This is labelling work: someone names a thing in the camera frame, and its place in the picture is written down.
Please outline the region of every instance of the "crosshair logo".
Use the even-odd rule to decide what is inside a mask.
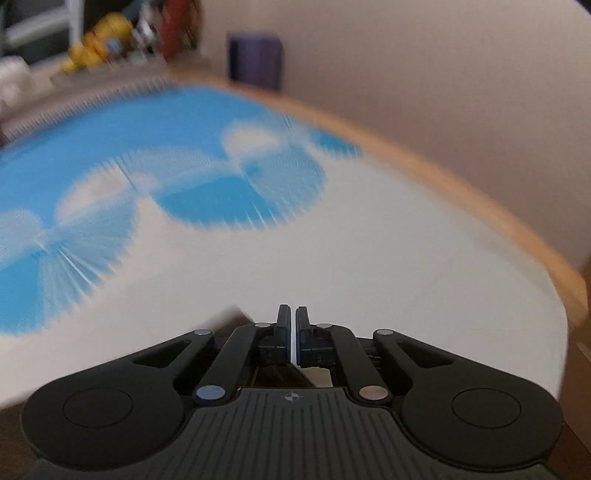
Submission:
[[[289,392],[287,395],[284,395],[283,398],[293,403],[303,397],[298,395],[296,392]]]

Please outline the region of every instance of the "blue pattern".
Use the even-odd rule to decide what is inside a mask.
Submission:
[[[248,134],[232,137],[237,129],[274,140],[253,148]],[[226,137],[247,139],[239,157],[226,150]],[[362,155],[327,132],[209,88],[109,105],[10,146],[0,157],[0,217],[28,213],[0,232],[0,333],[38,330],[91,295],[130,243],[145,194],[195,228],[262,229],[301,214],[327,182],[314,149]],[[61,211],[97,171],[122,183],[115,201],[99,195],[82,210]]]

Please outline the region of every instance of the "beige wall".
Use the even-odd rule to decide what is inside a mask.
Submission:
[[[574,0],[204,0],[285,45],[285,92],[453,170],[580,267],[591,252],[591,17]]]

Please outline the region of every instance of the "wooden floor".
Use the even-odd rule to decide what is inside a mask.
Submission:
[[[19,427],[21,406],[0,412],[0,480],[16,480],[34,463]],[[550,467],[563,480],[591,479],[591,453],[565,426],[550,457]]]

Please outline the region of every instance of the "yellow toy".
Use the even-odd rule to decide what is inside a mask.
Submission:
[[[76,42],[70,46],[70,58],[62,64],[61,69],[73,73],[103,64],[109,58],[109,47],[114,43],[120,46],[127,43],[133,29],[134,26],[122,14],[112,12],[105,15],[84,35],[82,43]]]

